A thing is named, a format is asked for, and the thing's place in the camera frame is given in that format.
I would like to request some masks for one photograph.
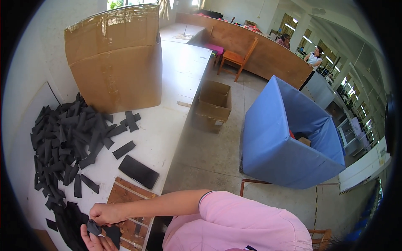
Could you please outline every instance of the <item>smartphone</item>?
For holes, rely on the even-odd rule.
[[[159,173],[126,155],[119,166],[119,170],[124,174],[152,190],[159,177]]]

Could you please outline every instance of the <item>black hair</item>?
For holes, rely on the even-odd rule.
[[[322,54],[322,48],[321,47],[319,47],[319,46],[317,46],[317,49],[318,49],[318,52],[320,53],[317,57],[321,57],[321,54]]]
[[[280,39],[282,39],[282,41],[285,41],[285,38],[290,38],[290,35],[285,33],[280,37]]]

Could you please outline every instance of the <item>wooden counter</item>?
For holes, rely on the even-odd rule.
[[[203,34],[205,43],[221,46],[225,50],[242,56],[246,54],[254,37],[258,36],[257,46],[244,69],[267,80],[275,75],[299,89],[312,71],[306,62],[290,50],[259,33],[238,25],[187,13],[177,13],[176,23],[205,27]]]

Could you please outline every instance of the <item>cardboard box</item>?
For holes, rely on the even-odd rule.
[[[302,142],[305,145],[310,146],[311,145],[311,141],[306,139],[305,137],[301,137],[300,139],[298,139],[298,141]]]
[[[203,131],[219,133],[223,123],[228,120],[231,110],[230,86],[215,81],[203,81],[193,126]]]
[[[64,40],[68,64],[88,105],[114,113],[160,104],[159,5],[99,13],[68,27]]]

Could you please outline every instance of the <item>white table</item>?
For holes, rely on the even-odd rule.
[[[162,41],[172,41],[178,43],[187,44],[191,40],[186,39],[177,39],[177,35],[182,35],[184,31],[186,31],[187,35],[193,35],[193,38],[201,32],[205,30],[205,27],[190,25],[190,24],[182,24],[182,23],[174,23],[168,26],[165,26],[159,30],[160,38]]]
[[[209,49],[184,43],[162,41],[163,89],[161,104],[156,107],[133,111],[134,113],[139,112],[141,116],[141,120],[137,122],[139,130],[132,133],[126,131],[112,137],[115,143],[111,148],[107,150],[104,147],[96,158],[95,164],[79,171],[79,173],[84,174],[100,185],[99,194],[94,193],[85,184],[82,184],[82,198],[79,199],[74,197],[74,183],[65,187],[59,181],[59,189],[66,194],[65,201],[78,203],[80,210],[85,214],[89,214],[89,210],[94,203],[107,202],[113,183],[118,176],[146,189],[118,170],[123,157],[116,160],[112,154],[113,151],[131,140],[136,144],[136,147],[128,154],[160,174],[152,192],[157,195],[162,193],[175,149],[190,110],[189,107],[180,106],[177,102],[192,104],[210,55],[211,50]],[[113,114],[113,123],[118,124],[124,118],[123,112],[115,113]],[[31,127],[33,125],[26,126],[26,131],[23,132],[27,138],[29,138],[30,132],[28,131],[30,131]],[[24,149],[23,151],[28,152],[21,154],[31,155],[28,158],[30,163],[27,164],[27,170],[30,172],[30,184],[27,193],[27,218],[33,228],[48,230],[45,218],[55,220],[54,214],[46,208],[47,199],[42,192],[33,189],[34,153],[30,145],[25,146]],[[59,251],[70,250],[58,232],[48,230],[48,233]]]

